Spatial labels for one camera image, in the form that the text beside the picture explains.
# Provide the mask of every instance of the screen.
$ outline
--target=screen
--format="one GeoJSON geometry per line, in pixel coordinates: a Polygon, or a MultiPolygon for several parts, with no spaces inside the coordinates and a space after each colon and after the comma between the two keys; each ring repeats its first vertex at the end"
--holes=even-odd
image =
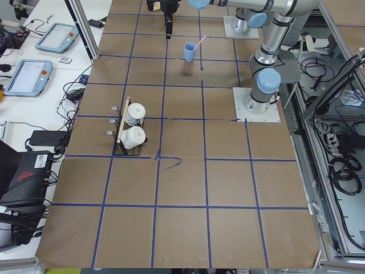
{"type": "Polygon", "coordinates": [[[33,92],[44,66],[44,62],[24,62],[8,91],[33,92]]]}
{"type": "Polygon", "coordinates": [[[58,49],[73,29],[74,28],[70,26],[55,25],[39,45],[58,49]]]}
{"type": "Polygon", "coordinates": [[[21,160],[20,153],[0,141],[0,199],[9,187],[21,160]]]}

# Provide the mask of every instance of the cup rack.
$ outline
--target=cup rack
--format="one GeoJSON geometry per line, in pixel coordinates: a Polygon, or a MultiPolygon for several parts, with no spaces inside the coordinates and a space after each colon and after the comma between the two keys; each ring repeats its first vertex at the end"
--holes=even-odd
{"type": "MultiPolygon", "coordinates": [[[[118,114],[117,119],[110,119],[109,122],[111,124],[114,124],[116,129],[115,131],[109,130],[107,131],[107,135],[111,135],[114,139],[114,149],[113,149],[113,155],[124,155],[124,156],[139,156],[141,151],[141,146],[147,142],[146,141],[138,146],[135,146],[134,148],[127,149],[124,147],[124,144],[121,140],[121,136],[124,130],[127,130],[131,128],[132,126],[129,125],[125,121],[125,117],[127,116],[128,107],[131,105],[131,99],[130,97],[127,97],[124,104],[123,112],[120,111],[120,109],[116,106],[112,107],[112,110],[116,111],[118,114]]],[[[137,125],[141,128],[143,128],[144,123],[140,123],[139,120],[137,120],[137,125]]]]}

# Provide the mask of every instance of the red logo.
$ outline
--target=red logo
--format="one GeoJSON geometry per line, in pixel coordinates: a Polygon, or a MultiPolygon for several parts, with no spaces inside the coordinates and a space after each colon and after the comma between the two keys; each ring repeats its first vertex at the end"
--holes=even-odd
{"type": "Polygon", "coordinates": [[[22,174],[20,174],[20,176],[18,177],[18,181],[21,181],[21,180],[24,180],[24,179],[27,179],[28,177],[30,176],[33,176],[34,173],[32,172],[23,172],[22,174]]]}

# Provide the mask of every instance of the brown paper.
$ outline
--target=brown paper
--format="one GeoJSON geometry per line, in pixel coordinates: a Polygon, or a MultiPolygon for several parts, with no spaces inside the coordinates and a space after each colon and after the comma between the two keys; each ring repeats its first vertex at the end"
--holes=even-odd
{"type": "Polygon", "coordinates": [[[348,0],[346,3],[341,0],[323,0],[323,3],[336,25],[365,26],[365,5],[362,0],[348,0]]]}
{"type": "Polygon", "coordinates": [[[173,118],[202,118],[201,88],[167,87],[164,116],[173,118]]]}
{"type": "Polygon", "coordinates": [[[266,268],[257,210],[210,209],[209,221],[213,267],[266,268]]]}
{"type": "Polygon", "coordinates": [[[152,208],[106,208],[95,267],[150,267],[152,226],[152,208]]]}
{"type": "Polygon", "coordinates": [[[66,157],[53,202],[102,204],[109,166],[110,158],[66,157]]]}
{"type": "Polygon", "coordinates": [[[255,162],[253,166],[260,206],[308,206],[296,162],[255,162]]]}
{"type": "Polygon", "coordinates": [[[249,162],[208,161],[209,205],[255,207],[249,162]]]}
{"type": "Polygon", "coordinates": [[[89,268],[95,249],[100,207],[54,206],[36,256],[46,268],[89,268]]]}
{"type": "Polygon", "coordinates": [[[118,116],[112,106],[120,107],[124,86],[107,84],[88,84],[84,92],[80,115],[118,116]]]}
{"type": "Polygon", "coordinates": [[[114,159],[110,174],[108,204],[155,203],[157,161],[114,159]]]}
{"type": "Polygon", "coordinates": [[[192,268],[208,265],[206,210],[160,208],[157,210],[155,267],[183,268],[184,265],[192,268]]]}
{"type": "Polygon", "coordinates": [[[88,117],[74,124],[37,251],[43,265],[311,268],[317,239],[282,110],[281,123],[235,121],[231,88],[252,86],[248,62],[236,61],[260,41],[234,41],[235,54],[222,22],[234,9],[210,6],[199,19],[184,1],[173,27],[183,36],[166,41],[160,11],[122,2],[113,1],[100,44],[118,56],[93,65],[80,107],[88,117]],[[196,60],[181,60],[200,34],[208,38],[196,60]],[[106,134],[123,96],[146,108],[138,157],[112,156],[106,134]]]}
{"type": "Polygon", "coordinates": [[[262,210],[261,218],[270,268],[313,267],[319,249],[308,210],[262,210]]]}

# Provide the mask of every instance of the light blue joint cap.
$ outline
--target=light blue joint cap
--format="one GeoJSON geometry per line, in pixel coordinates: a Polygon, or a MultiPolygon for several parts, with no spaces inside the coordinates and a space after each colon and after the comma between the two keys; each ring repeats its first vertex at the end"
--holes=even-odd
{"type": "Polygon", "coordinates": [[[210,0],[189,0],[189,4],[197,10],[204,9],[210,3],[210,0]]]}
{"type": "Polygon", "coordinates": [[[258,13],[258,14],[255,14],[254,16],[252,16],[248,20],[248,24],[249,24],[250,28],[257,29],[259,27],[262,27],[263,24],[265,24],[266,20],[267,20],[266,13],[258,13]]]}
{"type": "Polygon", "coordinates": [[[279,88],[280,83],[280,74],[273,68],[265,68],[257,76],[257,86],[266,94],[274,93],[279,88]]]}

